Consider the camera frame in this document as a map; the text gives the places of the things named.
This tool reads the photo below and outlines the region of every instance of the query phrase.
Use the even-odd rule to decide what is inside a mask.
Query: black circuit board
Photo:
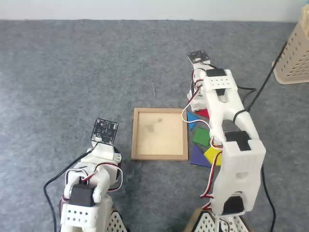
[[[113,145],[118,125],[118,122],[97,118],[92,131],[91,141]]]
[[[203,50],[188,53],[188,58],[192,64],[205,62],[210,60],[207,53]]]

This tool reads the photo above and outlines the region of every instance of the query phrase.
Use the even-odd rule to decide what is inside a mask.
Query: blue tangram piece
[[[197,119],[198,117],[196,117],[194,114],[187,112],[187,121],[190,122],[190,121],[197,120]],[[189,130],[192,130],[195,125],[196,125],[196,122],[189,123]]]
[[[190,164],[203,166],[203,167],[211,167],[211,163],[207,160],[207,158],[204,156],[204,154],[200,151],[198,146],[193,144],[193,147],[191,149],[190,153]]]

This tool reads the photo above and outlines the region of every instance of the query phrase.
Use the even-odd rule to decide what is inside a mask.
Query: white wall
[[[306,0],[0,0],[0,19],[296,22]]]

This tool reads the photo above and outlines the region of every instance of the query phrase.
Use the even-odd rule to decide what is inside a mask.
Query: yellow tangram piece
[[[216,155],[220,152],[220,150],[216,150],[213,147],[210,147],[207,151],[205,151],[204,156],[206,157],[206,159],[209,161],[209,163],[213,163],[214,158],[216,157]],[[216,162],[216,166],[221,166],[221,155],[219,155],[217,162]]]

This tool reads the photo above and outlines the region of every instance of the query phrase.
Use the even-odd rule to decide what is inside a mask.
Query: red tangram piece
[[[209,114],[208,114],[208,110],[207,110],[207,109],[195,111],[195,113],[196,113],[197,115],[201,115],[201,116],[204,116],[204,117],[206,117],[206,118],[209,118]]]

